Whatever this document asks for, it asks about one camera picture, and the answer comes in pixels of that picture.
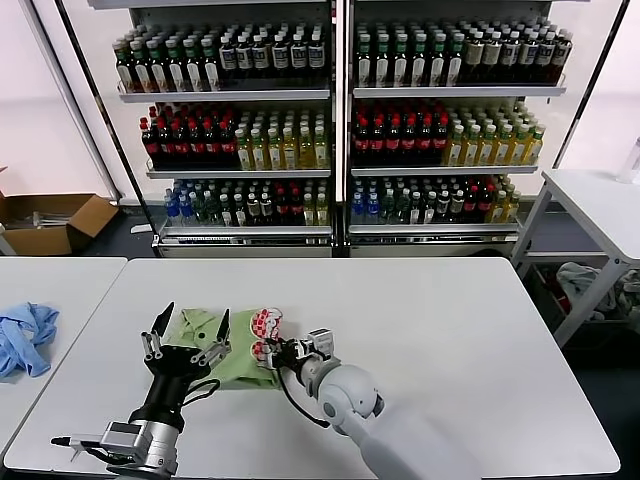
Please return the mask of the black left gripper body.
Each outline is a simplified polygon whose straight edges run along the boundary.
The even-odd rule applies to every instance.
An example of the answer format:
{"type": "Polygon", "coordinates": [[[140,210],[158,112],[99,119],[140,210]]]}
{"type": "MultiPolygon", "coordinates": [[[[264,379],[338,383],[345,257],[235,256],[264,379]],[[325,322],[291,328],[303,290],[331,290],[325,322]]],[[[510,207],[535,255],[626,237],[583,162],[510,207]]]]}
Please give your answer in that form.
{"type": "Polygon", "coordinates": [[[191,385],[211,374],[211,367],[191,359],[198,355],[194,347],[163,345],[157,354],[147,355],[145,366],[153,380],[140,416],[178,414],[189,395],[191,385]]]}

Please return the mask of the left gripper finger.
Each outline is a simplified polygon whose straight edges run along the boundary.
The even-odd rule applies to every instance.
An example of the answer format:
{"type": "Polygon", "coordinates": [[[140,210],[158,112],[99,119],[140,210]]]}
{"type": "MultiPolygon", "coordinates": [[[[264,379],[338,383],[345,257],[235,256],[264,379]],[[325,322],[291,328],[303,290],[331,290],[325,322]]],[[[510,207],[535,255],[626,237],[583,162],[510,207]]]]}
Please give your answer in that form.
{"type": "Polygon", "coordinates": [[[231,352],[230,310],[226,309],[222,315],[219,328],[211,342],[192,356],[193,363],[221,363],[231,352]]]}
{"type": "Polygon", "coordinates": [[[162,358],[161,339],[166,332],[173,310],[174,303],[170,302],[169,305],[156,317],[151,327],[151,331],[143,331],[141,333],[145,361],[159,360],[162,358]]]}

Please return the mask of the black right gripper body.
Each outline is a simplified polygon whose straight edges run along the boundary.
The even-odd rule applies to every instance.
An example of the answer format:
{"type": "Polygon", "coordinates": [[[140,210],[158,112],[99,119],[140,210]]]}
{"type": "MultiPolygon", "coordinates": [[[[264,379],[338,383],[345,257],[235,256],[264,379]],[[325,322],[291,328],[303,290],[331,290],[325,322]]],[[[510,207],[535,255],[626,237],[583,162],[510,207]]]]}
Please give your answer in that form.
{"type": "Polygon", "coordinates": [[[306,345],[298,339],[279,339],[274,353],[275,368],[298,368],[308,356],[306,345]]]}

